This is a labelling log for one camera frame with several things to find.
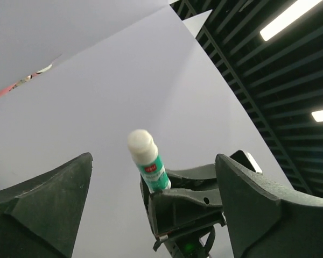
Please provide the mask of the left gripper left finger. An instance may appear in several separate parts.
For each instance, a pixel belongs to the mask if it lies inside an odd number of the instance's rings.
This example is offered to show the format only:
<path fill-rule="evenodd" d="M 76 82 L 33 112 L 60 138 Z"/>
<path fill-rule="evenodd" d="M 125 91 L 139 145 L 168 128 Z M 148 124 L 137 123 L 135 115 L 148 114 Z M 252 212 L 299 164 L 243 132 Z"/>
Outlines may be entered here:
<path fill-rule="evenodd" d="M 93 157 L 0 190 L 0 257 L 71 257 L 85 206 Z"/>

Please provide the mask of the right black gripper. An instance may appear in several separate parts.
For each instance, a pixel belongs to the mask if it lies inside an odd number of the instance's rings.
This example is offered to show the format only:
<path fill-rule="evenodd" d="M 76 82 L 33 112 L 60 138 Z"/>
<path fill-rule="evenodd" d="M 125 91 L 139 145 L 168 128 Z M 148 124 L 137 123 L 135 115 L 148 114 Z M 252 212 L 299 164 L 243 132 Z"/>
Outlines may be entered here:
<path fill-rule="evenodd" d="M 171 188 L 148 195 L 148 220 L 156 238 L 153 250 L 176 242 L 191 243 L 206 233 L 203 249 L 208 252 L 215 239 L 215 224 L 226 226 L 222 214 L 215 164 L 182 170 L 165 169 Z"/>

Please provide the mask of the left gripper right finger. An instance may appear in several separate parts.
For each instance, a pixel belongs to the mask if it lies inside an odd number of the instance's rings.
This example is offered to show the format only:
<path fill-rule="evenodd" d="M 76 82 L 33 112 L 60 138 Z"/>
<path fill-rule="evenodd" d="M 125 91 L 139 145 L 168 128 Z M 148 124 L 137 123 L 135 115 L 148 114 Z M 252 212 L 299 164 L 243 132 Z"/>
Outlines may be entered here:
<path fill-rule="evenodd" d="M 323 257 L 323 198 L 289 189 L 218 154 L 234 257 Z"/>

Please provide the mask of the green white glue stick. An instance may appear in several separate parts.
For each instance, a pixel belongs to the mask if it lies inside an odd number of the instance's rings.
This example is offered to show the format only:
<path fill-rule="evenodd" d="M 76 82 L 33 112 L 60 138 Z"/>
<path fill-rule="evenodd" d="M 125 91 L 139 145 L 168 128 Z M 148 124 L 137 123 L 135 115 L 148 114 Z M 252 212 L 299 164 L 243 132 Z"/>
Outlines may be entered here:
<path fill-rule="evenodd" d="M 128 135 L 128 149 L 151 193 L 171 188 L 171 181 L 152 135 L 143 129 Z"/>

